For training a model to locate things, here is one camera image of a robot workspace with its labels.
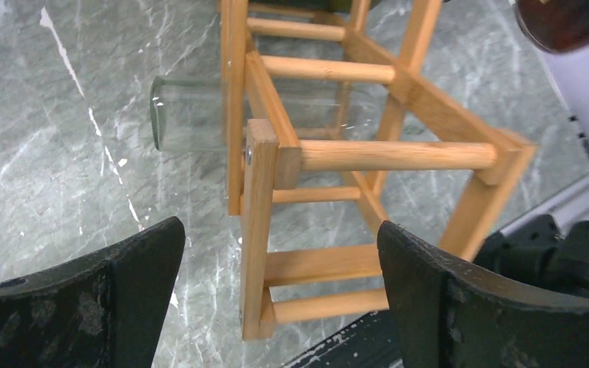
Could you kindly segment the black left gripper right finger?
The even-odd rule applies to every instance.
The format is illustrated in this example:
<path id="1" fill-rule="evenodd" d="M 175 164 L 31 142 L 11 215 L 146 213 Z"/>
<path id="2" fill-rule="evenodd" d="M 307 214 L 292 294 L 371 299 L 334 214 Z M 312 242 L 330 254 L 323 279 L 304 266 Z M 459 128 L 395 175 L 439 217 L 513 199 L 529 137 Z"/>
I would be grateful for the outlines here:
<path id="1" fill-rule="evenodd" d="M 589 367 L 589 297 L 506 278 L 385 221 L 377 251 L 406 367 Z"/>

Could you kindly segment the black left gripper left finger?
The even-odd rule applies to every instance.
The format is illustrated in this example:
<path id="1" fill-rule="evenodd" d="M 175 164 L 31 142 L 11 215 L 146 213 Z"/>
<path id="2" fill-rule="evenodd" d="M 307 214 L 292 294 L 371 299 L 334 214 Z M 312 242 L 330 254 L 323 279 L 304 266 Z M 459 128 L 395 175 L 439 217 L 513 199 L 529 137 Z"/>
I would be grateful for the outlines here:
<path id="1" fill-rule="evenodd" d="M 170 217 L 0 283 L 0 367 L 151 366 L 185 242 Z"/>

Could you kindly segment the clear open-neck glass bottle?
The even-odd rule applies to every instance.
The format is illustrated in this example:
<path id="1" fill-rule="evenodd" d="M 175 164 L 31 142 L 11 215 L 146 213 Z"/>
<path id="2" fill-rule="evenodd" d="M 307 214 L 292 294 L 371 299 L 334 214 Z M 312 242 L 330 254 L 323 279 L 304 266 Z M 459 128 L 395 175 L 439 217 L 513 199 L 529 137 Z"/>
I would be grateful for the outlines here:
<path id="1" fill-rule="evenodd" d="M 304 140 L 372 140 L 380 108 L 354 84 L 276 80 L 275 88 L 296 134 Z M 156 77 L 150 119 L 159 151 L 195 153 L 227 147 L 226 85 L 219 80 Z"/>

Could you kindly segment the dark red gold-capped bottle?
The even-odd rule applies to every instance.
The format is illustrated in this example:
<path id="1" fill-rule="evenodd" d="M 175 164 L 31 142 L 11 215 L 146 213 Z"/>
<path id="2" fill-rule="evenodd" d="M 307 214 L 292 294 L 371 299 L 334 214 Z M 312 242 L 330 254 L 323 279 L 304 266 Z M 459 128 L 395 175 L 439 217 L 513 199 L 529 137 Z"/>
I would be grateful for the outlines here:
<path id="1" fill-rule="evenodd" d="M 537 48 L 563 54 L 589 45 L 589 0 L 518 0 L 522 34 Z"/>

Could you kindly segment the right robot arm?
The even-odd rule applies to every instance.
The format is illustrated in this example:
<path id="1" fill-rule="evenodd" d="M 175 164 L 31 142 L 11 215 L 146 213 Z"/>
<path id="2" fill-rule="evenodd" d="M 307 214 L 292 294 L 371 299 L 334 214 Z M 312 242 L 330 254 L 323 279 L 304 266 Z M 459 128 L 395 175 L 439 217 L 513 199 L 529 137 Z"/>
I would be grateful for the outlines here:
<path id="1" fill-rule="evenodd" d="M 565 54 L 540 51 L 539 58 L 589 161 L 589 45 Z M 525 284 L 589 297 L 589 172 L 490 235 L 475 263 Z"/>

